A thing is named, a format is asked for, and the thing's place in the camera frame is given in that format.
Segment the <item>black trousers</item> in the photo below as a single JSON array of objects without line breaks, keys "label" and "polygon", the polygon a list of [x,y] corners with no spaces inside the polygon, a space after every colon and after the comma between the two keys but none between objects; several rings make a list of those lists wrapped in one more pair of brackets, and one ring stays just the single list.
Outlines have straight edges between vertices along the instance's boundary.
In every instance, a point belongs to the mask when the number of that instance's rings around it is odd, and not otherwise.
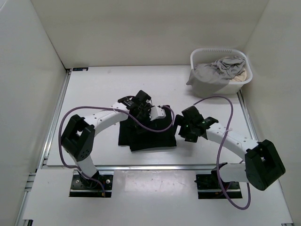
[{"label": "black trousers", "polygon": [[163,107],[166,116],[163,119],[151,121],[151,105],[143,110],[133,110],[130,113],[145,127],[153,130],[163,130],[164,132],[152,132],[139,126],[131,117],[121,121],[119,127],[119,146],[129,146],[132,152],[149,148],[176,147],[174,129],[171,125],[173,121],[169,106]]}]

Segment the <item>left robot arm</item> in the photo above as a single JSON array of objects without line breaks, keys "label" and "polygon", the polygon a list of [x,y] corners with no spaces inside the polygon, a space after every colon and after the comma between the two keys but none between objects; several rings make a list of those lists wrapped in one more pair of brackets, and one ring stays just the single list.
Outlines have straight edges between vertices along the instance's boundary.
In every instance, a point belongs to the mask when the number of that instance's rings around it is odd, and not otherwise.
[{"label": "left robot arm", "polygon": [[92,107],[87,109],[95,109],[98,112],[81,117],[77,114],[73,115],[66,127],[60,125],[59,128],[59,148],[62,163],[72,168],[65,163],[62,150],[64,149],[73,159],[78,170],[82,183],[87,188],[95,188],[102,186],[99,180],[100,174],[96,169],[91,152],[94,145],[94,138],[108,127],[132,118],[135,122],[149,122],[153,117],[151,113],[156,110],[156,107],[151,104],[151,97],[140,90],[136,96],[123,97],[115,102],[110,107]]}]

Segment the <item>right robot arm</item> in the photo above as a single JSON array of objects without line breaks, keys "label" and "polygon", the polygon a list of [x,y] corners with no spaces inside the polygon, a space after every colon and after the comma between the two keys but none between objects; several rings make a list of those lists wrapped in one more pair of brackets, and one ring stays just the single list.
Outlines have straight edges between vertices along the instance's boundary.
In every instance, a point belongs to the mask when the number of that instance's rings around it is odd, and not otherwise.
[{"label": "right robot arm", "polygon": [[264,191],[286,172],[271,141],[265,139],[260,142],[227,131],[217,119],[204,118],[195,106],[176,115],[174,128],[180,129],[179,136],[187,142],[195,143],[203,137],[241,158],[243,163],[219,163],[211,171],[211,182],[216,188],[222,188],[229,182],[244,182]]}]

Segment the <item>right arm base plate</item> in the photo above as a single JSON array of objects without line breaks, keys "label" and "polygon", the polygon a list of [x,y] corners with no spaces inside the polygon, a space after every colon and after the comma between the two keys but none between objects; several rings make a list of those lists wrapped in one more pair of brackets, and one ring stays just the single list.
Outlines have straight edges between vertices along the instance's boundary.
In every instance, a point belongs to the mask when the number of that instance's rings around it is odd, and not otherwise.
[{"label": "right arm base plate", "polygon": [[[196,170],[194,182],[197,185],[198,199],[226,199],[217,179],[215,179],[211,170]],[[223,182],[224,189],[231,199],[242,199],[242,193],[239,182]]]}]

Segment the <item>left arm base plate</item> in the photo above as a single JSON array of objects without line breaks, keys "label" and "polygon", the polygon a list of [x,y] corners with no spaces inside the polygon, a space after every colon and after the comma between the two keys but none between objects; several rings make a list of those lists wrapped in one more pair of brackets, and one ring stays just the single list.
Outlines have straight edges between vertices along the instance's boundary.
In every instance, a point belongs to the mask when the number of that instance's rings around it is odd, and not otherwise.
[{"label": "left arm base plate", "polygon": [[113,175],[101,174],[98,180],[102,183],[104,191],[99,183],[95,181],[88,182],[79,174],[73,174],[69,196],[70,197],[89,197],[89,198],[111,198]]}]

